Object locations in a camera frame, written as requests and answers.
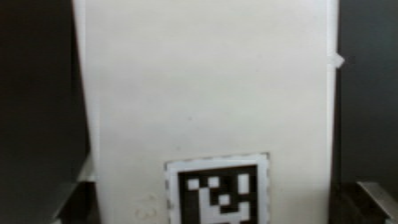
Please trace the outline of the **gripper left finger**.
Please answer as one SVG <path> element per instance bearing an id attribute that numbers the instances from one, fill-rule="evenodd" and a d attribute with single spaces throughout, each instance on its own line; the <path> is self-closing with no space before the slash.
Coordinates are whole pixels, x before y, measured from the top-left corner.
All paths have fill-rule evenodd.
<path id="1" fill-rule="evenodd" d="M 61 188 L 49 224 L 99 224 L 92 182 L 74 182 Z"/>

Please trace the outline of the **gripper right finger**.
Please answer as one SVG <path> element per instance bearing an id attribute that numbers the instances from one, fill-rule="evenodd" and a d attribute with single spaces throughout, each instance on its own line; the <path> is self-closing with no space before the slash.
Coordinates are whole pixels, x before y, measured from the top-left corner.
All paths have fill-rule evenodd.
<path id="1" fill-rule="evenodd" d="M 376 182 L 333 189 L 333 224 L 398 224 L 398 201 Z"/>

